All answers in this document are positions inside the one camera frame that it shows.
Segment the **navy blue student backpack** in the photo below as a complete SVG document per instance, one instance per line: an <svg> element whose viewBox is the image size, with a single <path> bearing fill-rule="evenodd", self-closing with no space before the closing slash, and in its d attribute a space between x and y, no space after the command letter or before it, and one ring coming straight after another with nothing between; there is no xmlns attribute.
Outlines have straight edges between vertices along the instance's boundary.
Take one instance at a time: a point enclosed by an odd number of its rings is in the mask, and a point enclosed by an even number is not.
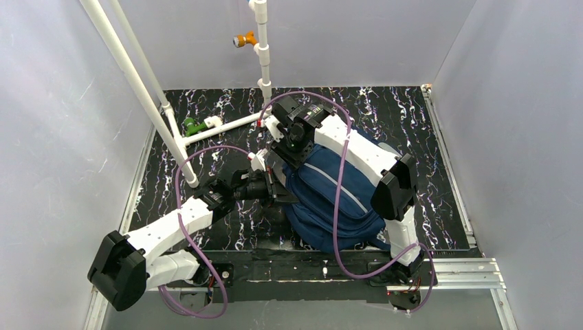
<svg viewBox="0 0 583 330"><path fill-rule="evenodd" d="M388 183L372 184L345 162L338 182L339 170L340 156L319 144L299 169L282 165L285 187L298 198L298 203L283 208L292 228L306 244L328 254L361 243L389 251L390 244L377 236L385 230L386 219L403 215L398 208L405 199L397 178L390 175Z"/></svg>

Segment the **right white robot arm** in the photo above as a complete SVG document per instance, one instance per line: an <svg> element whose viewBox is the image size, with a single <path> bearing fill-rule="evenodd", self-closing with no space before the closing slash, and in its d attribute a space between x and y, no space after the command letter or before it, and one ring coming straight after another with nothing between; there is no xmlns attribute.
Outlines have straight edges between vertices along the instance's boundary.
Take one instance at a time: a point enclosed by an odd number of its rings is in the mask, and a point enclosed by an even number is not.
<svg viewBox="0 0 583 330"><path fill-rule="evenodd" d="M311 247L338 254L369 243L390 254L401 281L417 275L424 254L415 229L416 161L363 136L329 100L300 104L280 96L263 121L283 161L285 186L298 201L285 206L292 228Z"/></svg>

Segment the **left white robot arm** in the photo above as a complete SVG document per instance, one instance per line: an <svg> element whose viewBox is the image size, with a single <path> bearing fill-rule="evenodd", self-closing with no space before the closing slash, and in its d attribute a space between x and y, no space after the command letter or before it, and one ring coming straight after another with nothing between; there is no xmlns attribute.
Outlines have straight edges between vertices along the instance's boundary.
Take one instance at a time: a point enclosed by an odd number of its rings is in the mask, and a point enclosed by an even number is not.
<svg viewBox="0 0 583 330"><path fill-rule="evenodd" d="M258 200L264 206L286 206L297 196L272 170L238 170L230 181L212 178L176 210L143 228L102 240L88 271L88 281L116 311L132 307L144 293L175 281L192 280L202 257L167 250L229 215L237 201Z"/></svg>

